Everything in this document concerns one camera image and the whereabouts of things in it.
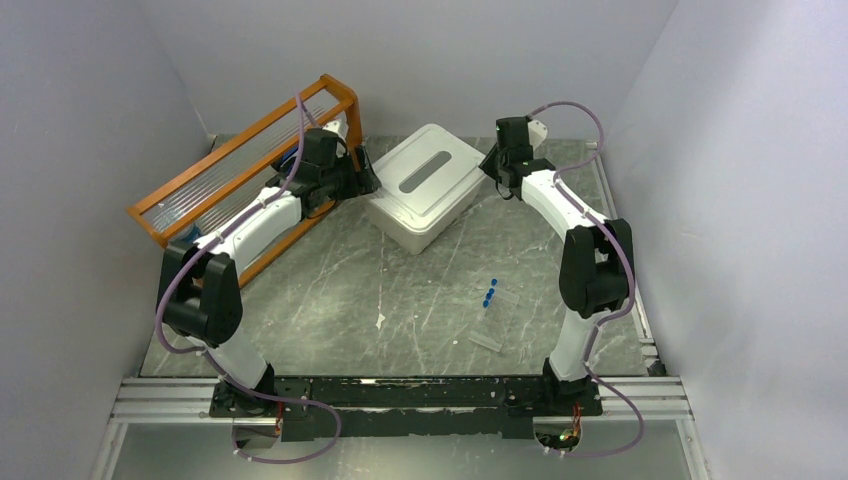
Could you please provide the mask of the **beige plastic bin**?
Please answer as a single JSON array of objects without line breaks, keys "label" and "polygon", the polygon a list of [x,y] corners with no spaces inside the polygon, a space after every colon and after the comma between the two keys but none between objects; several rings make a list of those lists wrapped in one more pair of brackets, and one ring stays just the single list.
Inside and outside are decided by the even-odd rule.
[{"label": "beige plastic bin", "polygon": [[383,187],[365,202],[368,220],[407,252],[424,251],[472,203],[480,179],[446,190],[419,186],[411,193]]}]

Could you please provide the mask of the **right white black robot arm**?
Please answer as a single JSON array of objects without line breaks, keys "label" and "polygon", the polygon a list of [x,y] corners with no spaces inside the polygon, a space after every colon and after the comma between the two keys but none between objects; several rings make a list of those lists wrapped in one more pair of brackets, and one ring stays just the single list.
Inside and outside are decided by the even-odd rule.
[{"label": "right white black robot arm", "polygon": [[632,230],[580,199],[561,171],[536,157],[527,116],[496,121],[496,143],[480,168],[496,186],[539,213],[562,238],[558,288],[566,316],[543,365],[542,406],[562,414],[592,383],[591,358],[602,327],[627,313],[635,290]]}]

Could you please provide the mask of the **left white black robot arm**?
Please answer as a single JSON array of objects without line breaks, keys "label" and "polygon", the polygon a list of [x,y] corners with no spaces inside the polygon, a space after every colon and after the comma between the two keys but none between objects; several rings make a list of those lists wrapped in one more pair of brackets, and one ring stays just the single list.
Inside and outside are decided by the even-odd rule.
[{"label": "left white black robot arm", "polygon": [[246,207],[219,229],[173,240],[164,251],[154,332],[168,351],[204,355],[220,368],[231,410],[261,416],[277,400],[273,367],[240,330],[240,276],[286,231],[380,186],[369,163],[356,165],[360,150],[348,147],[345,134],[339,120],[303,131]]}]

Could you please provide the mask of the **white bin lid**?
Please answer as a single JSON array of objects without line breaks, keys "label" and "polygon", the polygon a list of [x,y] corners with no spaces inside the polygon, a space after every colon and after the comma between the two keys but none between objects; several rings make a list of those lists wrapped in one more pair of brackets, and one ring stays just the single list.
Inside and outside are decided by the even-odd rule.
[{"label": "white bin lid", "polygon": [[411,193],[421,185],[449,190],[458,183],[482,181],[484,174],[479,164],[483,159],[483,153],[431,123],[376,160],[373,168],[381,188],[403,193]]}]

